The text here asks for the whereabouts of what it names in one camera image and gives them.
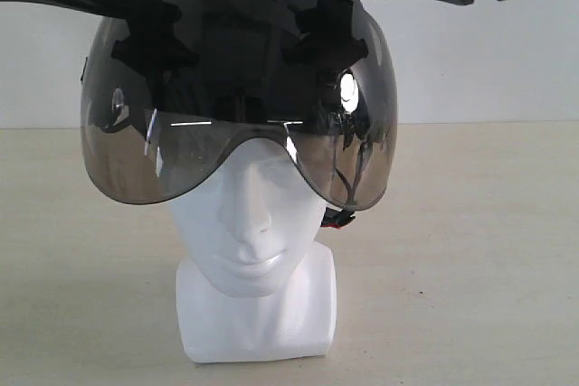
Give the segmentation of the black motorcycle helmet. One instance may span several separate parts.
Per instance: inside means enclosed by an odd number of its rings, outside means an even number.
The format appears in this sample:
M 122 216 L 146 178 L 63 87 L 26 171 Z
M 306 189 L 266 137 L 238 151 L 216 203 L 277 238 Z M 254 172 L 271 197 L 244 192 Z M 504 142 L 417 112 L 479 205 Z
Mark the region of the black motorcycle helmet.
M 82 77 L 88 177 L 131 205 L 189 193 L 265 138 L 344 226 L 383 199 L 397 124 L 388 41 L 357 0 L 147 0 L 101 21 Z

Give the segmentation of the white mannequin head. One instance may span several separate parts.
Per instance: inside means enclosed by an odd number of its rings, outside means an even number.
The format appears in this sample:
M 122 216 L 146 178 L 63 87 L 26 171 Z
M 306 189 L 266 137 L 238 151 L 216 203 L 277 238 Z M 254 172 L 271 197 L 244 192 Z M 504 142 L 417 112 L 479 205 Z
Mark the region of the white mannequin head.
M 281 146 L 242 143 L 169 207 L 186 250 L 176 271 L 176 312 L 192 361 L 328 353 L 337 277 L 331 249 L 316 239 L 326 204 Z

